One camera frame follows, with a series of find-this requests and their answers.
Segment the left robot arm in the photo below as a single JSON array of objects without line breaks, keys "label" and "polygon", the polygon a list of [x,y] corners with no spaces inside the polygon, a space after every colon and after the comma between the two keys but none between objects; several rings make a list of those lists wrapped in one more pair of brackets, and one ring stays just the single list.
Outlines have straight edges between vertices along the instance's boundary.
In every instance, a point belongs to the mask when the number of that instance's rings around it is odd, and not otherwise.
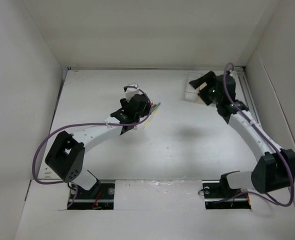
[{"label": "left robot arm", "polygon": [[99,193],[100,181],[83,169],[85,154],[99,144],[132,130],[141,118],[151,111],[151,102],[143,94],[135,94],[130,100],[120,100],[121,108],[111,113],[105,123],[91,126],[82,131],[58,133],[45,163],[65,183],[76,184],[87,198]]}]

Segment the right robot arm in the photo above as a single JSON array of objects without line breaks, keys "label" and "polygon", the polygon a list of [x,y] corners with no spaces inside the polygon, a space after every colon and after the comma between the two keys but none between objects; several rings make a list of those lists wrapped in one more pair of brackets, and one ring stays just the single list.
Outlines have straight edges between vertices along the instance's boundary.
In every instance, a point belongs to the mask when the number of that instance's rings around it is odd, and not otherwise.
[{"label": "right robot arm", "polygon": [[189,82],[206,105],[214,104],[218,114],[244,140],[256,165],[250,171],[233,171],[220,177],[218,190],[230,197],[237,189],[261,194],[290,187],[295,177],[295,152],[274,142],[252,117],[246,104],[236,99],[236,81],[230,72],[216,75],[209,71]]}]

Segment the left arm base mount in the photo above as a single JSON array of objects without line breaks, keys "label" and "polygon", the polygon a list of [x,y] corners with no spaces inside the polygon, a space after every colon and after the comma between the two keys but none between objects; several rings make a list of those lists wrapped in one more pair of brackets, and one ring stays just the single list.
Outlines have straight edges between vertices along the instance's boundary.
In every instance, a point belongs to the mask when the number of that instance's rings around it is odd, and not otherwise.
[{"label": "left arm base mount", "polygon": [[69,183],[68,210],[113,210],[115,197],[115,181],[99,180],[89,170]]}]

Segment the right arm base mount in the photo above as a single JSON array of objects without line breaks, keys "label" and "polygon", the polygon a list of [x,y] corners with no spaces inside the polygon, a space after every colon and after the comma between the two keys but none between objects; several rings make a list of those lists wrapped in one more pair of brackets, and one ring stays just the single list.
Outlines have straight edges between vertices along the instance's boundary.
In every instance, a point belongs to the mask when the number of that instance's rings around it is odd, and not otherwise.
[{"label": "right arm base mount", "polygon": [[251,209],[247,194],[254,188],[251,171],[224,173],[217,180],[203,180],[199,195],[204,197],[207,210]]}]

